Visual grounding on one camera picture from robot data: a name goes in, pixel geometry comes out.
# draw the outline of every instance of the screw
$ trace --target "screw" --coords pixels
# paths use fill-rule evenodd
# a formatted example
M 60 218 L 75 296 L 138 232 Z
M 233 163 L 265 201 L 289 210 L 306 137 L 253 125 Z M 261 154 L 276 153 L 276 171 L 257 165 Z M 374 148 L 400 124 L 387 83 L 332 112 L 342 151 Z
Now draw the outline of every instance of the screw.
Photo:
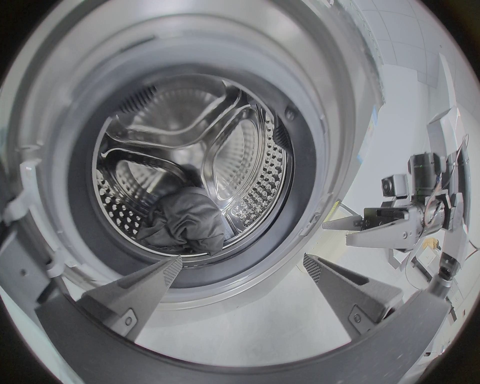
M 288 121 L 295 120 L 297 118 L 297 115 L 298 115 L 298 111 L 296 110 L 296 108 L 292 106 L 288 106 L 287 108 L 285 108 L 285 118 Z

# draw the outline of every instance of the label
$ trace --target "label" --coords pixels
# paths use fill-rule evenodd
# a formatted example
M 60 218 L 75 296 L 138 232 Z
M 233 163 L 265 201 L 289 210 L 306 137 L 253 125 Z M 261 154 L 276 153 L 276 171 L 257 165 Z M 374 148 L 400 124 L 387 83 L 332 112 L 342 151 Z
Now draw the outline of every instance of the label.
M 367 132 L 365 133 L 365 137 L 363 138 L 363 143 L 361 144 L 359 154 L 357 155 L 358 161 L 363 163 L 365 157 L 367 156 L 368 149 L 370 147 L 370 142 L 372 141 L 373 131 L 377 126 L 378 116 L 377 116 L 377 107 L 373 106 L 372 115 L 370 116 L 370 122 L 368 124 Z
M 337 200 L 337 201 L 335 202 L 335 204 L 333 204 L 333 207 L 332 207 L 332 209 L 330 209 L 330 212 L 328 212 L 328 215 L 327 215 L 327 217 L 325 218 L 324 222 L 330 220 L 330 217 L 332 217 L 333 213 L 336 211 L 336 209 L 337 209 L 337 207 L 338 207 L 339 204 L 340 204 L 340 200 Z

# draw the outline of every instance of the wire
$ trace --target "wire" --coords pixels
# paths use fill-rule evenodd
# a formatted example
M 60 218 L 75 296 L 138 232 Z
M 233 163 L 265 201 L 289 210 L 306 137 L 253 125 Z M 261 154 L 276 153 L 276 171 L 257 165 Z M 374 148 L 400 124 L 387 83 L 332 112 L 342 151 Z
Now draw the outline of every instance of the wire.
M 472 256 L 472 255 L 476 254 L 478 251 L 480 251 L 480 248 L 479 248 L 479 247 L 476 247 L 476 246 L 472 243 L 471 240 L 469 240 L 469 243 L 471 244 L 471 246 L 472 246 L 473 248 L 475 248 L 475 250 L 474 250 L 470 255 L 468 255 L 465 260 L 468 260 L 470 256 Z
M 468 133 L 465 136 L 463 136 L 462 144 L 460 144 L 460 147 L 456 150 L 455 163 L 453 164 L 452 171 L 450 172 L 450 175 L 448 176 L 448 180 L 447 180 L 447 183 L 444 186 L 444 189 L 446 187 L 448 187 L 448 184 L 450 184 L 450 180 L 452 179 L 453 173 L 455 171 L 455 167 L 458 164 L 458 157 L 460 156 L 460 152 L 462 150 L 462 146 L 463 146 L 463 143 L 465 142 L 465 140 L 467 141 L 467 146 L 468 146 L 468 142 L 470 141 L 470 136 L 468 135 Z
M 466 146 L 468 146 L 468 142 L 470 141 L 470 136 L 468 135 L 468 133 L 465 136 L 463 136 L 462 143 L 460 144 L 460 147 L 458 147 L 458 149 L 456 150 L 455 163 L 453 163 L 452 171 L 450 172 L 450 175 L 448 176 L 448 180 L 447 180 L 447 182 L 444 186 L 444 189 L 446 189 L 448 187 L 448 184 L 450 184 L 450 180 L 452 179 L 453 173 L 455 171 L 455 167 L 458 164 L 458 158 L 460 157 L 460 153 L 462 151 L 463 143 L 465 143 L 465 141 L 467 141 Z M 437 177 L 437 183 L 435 185 L 435 189 L 433 190 L 433 194 L 428 198 L 427 205 L 425 206 L 425 212 L 423 213 L 423 222 L 425 223 L 425 226 L 427 228 L 432 225 L 432 223 L 435 219 L 435 216 L 437 215 L 437 213 L 439 211 L 440 205 L 438 205 L 437 209 L 435 209 L 435 212 L 432 215 L 432 218 L 427 222 L 426 218 L 427 218 L 428 209 L 430 208 L 430 204 L 432 203 L 432 201 L 435 200 L 434 197 L 440 191 L 441 186 L 442 186 L 442 175 L 440 174 L 440 176 Z
M 407 264 L 405 264 L 405 278 L 407 279 L 408 283 L 415 289 L 420 289 L 418 287 L 416 287 L 415 285 L 413 285 L 410 281 L 410 279 L 408 278 L 408 275 L 407 275 L 407 268 L 408 268 L 408 265 L 410 264 L 411 260 L 409 260 L 410 258 L 410 255 L 412 254 L 412 252 L 410 252 L 410 254 L 408 255 L 407 257 Z

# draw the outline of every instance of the crumpled fabric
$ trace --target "crumpled fabric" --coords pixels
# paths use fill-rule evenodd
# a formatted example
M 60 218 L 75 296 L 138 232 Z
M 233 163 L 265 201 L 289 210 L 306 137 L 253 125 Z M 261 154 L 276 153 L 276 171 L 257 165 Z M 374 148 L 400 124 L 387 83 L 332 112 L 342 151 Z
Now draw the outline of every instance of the crumpled fabric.
M 144 246 L 214 255 L 223 248 L 225 225 L 217 205 L 202 188 L 187 187 L 164 196 L 140 225 Z

